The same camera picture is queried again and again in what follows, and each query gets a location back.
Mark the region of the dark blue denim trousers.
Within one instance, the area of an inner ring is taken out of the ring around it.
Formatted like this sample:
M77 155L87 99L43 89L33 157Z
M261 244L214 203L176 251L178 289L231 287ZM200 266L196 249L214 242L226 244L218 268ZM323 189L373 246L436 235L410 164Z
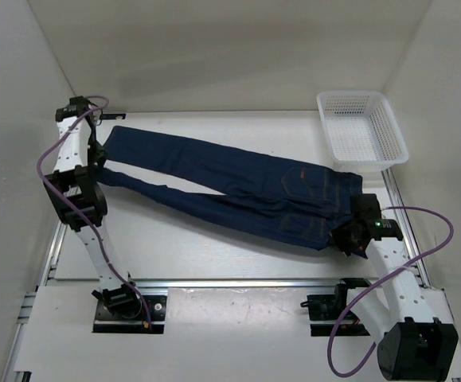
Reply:
M109 161L202 185L186 193L108 168L96 180L225 228L322 250L330 231L351 218L363 178L325 166L129 127L116 126L104 144Z

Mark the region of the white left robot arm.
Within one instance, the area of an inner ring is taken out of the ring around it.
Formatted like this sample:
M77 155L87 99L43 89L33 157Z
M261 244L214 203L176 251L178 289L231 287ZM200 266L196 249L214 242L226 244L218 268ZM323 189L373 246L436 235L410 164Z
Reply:
M131 276L119 269L114 248L104 226L106 198L96 182L96 171L106 162L103 146L97 141L94 96L72 97L58 108L55 121L59 142L57 162L52 173L42 173L47 150L37 164L37 172L63 224L72 229L83 243L100 282L92 294L110 314L123 319L137 318L143 312L143 300L137 295Z

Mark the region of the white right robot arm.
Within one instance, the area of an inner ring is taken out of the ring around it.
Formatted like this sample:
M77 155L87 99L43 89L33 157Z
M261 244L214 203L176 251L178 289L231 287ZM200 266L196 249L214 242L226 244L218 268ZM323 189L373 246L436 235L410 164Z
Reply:
M359 255L373 265L379 279L345 281L336 286L336 322L354 315L373 339L369 354L389 381L444 381L458 344L456 328L440 321L409 270L412 261L380 244L402 240L399 224L381 215L376 195L351 198L351 219L332 231L345 255Z

